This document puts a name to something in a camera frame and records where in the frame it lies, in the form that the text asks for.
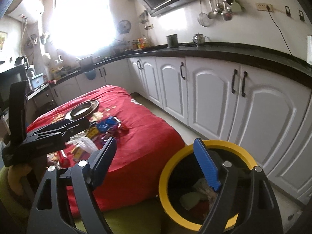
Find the green sleeve forearm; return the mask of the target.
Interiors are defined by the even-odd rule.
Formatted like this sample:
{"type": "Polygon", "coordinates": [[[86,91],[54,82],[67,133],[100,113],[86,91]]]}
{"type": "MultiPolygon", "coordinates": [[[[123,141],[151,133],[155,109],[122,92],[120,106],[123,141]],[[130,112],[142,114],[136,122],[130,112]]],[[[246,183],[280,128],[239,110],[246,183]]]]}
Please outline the green sleeve forearm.
{"type": "Polygon", "coordinates": [[[1,202],[10,216],[27,220],[31,200],[23,189],[21,179],[32,170],[28,164],[12,165],[1,169],[1,202]]]}

